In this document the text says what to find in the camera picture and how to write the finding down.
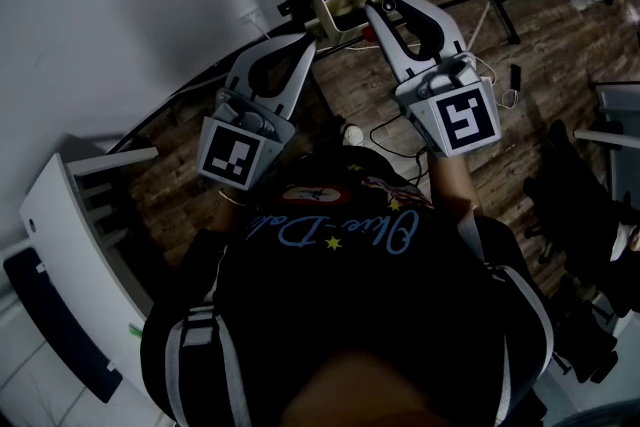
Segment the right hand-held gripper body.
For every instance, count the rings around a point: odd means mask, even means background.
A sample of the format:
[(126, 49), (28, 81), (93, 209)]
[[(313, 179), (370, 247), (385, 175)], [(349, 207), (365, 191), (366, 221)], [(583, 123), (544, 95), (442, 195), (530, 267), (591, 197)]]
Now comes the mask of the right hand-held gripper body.
[(399, 84), (394, 96), (436, 155), (462, 155), (501, 139), (491, 83), (478, 75), (470, 53), (450, 57)]

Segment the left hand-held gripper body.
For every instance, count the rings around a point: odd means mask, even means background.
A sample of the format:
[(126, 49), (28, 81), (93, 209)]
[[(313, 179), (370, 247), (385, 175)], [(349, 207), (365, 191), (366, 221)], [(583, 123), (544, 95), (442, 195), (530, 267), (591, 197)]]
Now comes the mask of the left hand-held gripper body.
[(281, 100), (221, 89), (213, 115), (203, 121), (197, 173), (251, 189), (295, 135), (291, 113)]

